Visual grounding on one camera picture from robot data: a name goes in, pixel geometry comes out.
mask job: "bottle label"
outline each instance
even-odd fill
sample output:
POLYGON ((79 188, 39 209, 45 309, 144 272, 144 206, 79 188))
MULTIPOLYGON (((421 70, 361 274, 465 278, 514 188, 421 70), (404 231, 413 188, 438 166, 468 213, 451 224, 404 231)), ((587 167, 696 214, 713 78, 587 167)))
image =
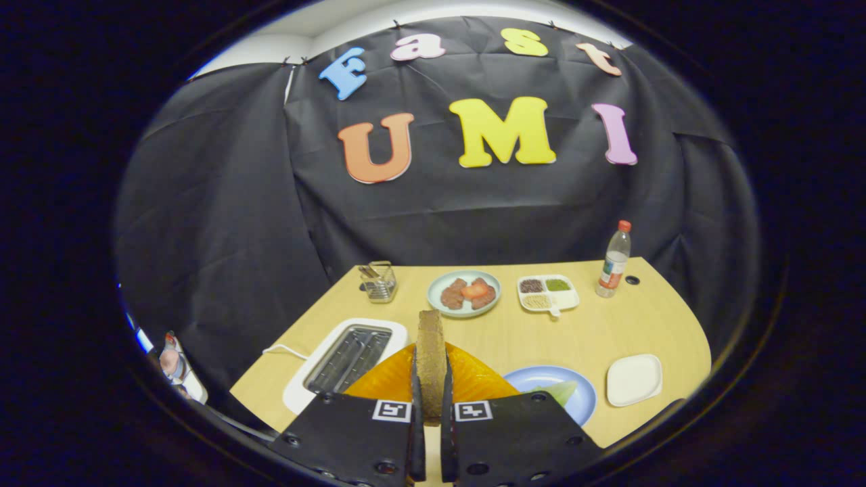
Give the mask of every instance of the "bottle label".
POLYGON ((613 262, 609 258, 605 258, 598 283, 607 289, 615 289, 624 272, 625 262, 613 262))

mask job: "seeds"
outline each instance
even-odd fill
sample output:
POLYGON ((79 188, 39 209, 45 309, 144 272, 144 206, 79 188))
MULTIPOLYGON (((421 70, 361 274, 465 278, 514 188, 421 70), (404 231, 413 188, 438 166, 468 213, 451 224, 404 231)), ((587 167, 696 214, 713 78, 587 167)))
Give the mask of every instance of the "seeds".
POLYGON ((520 282, 521 293, 540 293, 543 290, 541 288, 541 281, 538 279, 526 279, 520 282))
POLYGON ((543 309, 550 308, 550 298, 546 295, 528 295, 523 297, 523 304, 527 308, 543 309))

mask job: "wooden table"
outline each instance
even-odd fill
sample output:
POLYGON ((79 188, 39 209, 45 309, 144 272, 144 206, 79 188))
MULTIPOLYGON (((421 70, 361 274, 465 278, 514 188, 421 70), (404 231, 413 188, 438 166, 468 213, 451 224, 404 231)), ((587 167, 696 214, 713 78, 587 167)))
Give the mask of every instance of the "wooden table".
MULTIPOLYGON (((445 340, 463 348, 496 372, 553 365, 583 374, 598 393, 595 413, 584 430, 606 447, 637 429, 671 401, 688 397, 707 378, 710 353, 707 337, 686 303, 641 257, 629 259, 626 274, 638 285, 622 282, 617 294, 595 294, 602 261, 486 265, 502 286, 499 302, 484 315, 468 320, 443 316, 445 340), (548 313, 521 307, 516 282, 521 276, 568 276, 580 296, 576 308, 562 311, 558 321, 548 313), (662 393, 632 406, 607 401, 607 369, 617 359, 654 354, 662 362, 662 393)), ((359 290, 360 273, 351 269, 275 343, 310 354, 333 327, 350 318, 396 321, 417 336, 418 311, 431 309, 427 288, 437 277, 465 267, 395 267, 398 289, 394 300, 374 304, 359 290)), ((303 360, 283 350, 264 354, 231 388, 253 414, 282 432, 295 415, 282 402, 282 392, 303 360)), ((439 485, 439 433, 427 428, 427 478, 419 485, 439 485)))

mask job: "metal utensil holder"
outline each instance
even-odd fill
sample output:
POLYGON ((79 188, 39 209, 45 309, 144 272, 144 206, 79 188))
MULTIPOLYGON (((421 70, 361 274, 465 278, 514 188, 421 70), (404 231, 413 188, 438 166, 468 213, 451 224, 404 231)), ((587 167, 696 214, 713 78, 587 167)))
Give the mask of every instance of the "metal utensil holder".
POLYGON ((361 281, 370 302, 391 302, 397 292, 397 278, 390 261, 375 261, 361 266, 361 281), (371 269, 373 276, 365 274, 364 270, 371 269))

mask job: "letter m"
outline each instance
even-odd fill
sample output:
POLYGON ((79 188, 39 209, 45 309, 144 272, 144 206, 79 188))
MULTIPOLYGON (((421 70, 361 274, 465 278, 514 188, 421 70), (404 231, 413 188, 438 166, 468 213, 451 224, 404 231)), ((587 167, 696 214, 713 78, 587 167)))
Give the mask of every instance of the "letter m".
POLYGON ((484 140, 507 163, 520 139, 517 161, 521 164, 550 164, 556 153, 547 141, 544 111, 547 102, 533 96, 521 96, 511 102, 505 120, 499 118, 487 103, 469 98, 451 103, 449 110, 460 117, 463 127, 463 152, 460 166, 490 166, 493 157, 484 152, 484 140))

